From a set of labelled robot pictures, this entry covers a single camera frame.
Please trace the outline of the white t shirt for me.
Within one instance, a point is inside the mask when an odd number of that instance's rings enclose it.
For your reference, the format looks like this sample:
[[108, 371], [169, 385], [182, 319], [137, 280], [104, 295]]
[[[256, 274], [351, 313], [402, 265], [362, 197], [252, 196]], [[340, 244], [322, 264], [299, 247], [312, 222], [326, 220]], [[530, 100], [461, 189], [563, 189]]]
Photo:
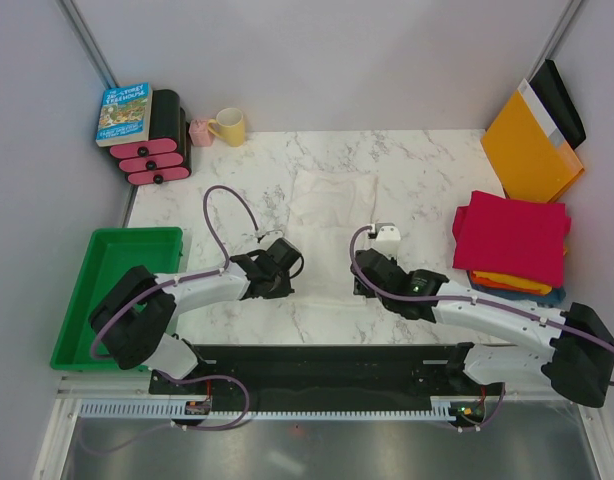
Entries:
[[349, 242], [369, 224], [375, 209], [377, 176], [359, 172], [300, 171], [294, 181], [286, 237], [302, 253], [303, 271], [292, 281], [301, 303], [356, 307]]

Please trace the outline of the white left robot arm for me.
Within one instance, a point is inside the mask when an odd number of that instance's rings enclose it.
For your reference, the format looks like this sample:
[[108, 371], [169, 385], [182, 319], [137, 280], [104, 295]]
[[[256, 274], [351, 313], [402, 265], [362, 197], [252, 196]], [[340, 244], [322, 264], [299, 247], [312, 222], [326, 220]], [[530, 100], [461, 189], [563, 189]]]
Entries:
[[224, 267], [159, 275], [133, 267], [89, 315], [95, 332], [91, 356], [102, 344], [120, 369], [146, 366], [183, 392], [198, 392], [207, 371], [191, 344], [168, 332], [170, 323], [217, 303], [285, 298], [294, 292], [293, 267], [303, 268], [304, 257], [284, 238], [265, 250], [232, 256]]

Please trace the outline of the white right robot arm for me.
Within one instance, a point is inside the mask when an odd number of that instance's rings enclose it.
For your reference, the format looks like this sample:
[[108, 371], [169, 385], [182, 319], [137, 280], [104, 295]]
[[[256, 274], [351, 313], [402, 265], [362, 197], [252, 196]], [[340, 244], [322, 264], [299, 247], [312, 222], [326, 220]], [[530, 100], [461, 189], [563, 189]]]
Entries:
[[500, 346], [456, 347], [445, 381], [464, 394], [477, 385], [544, 384], [583, 406], [601, 408], [612, 384], [614, 337], [596, 311], [574, 302], [567, 310], [514, 302], [474, 291], [445, 275], [406, 272], [374, 250], [352, 249], [355, 292], [376, 298], [406, 320], [457, 326], [502, 340]]

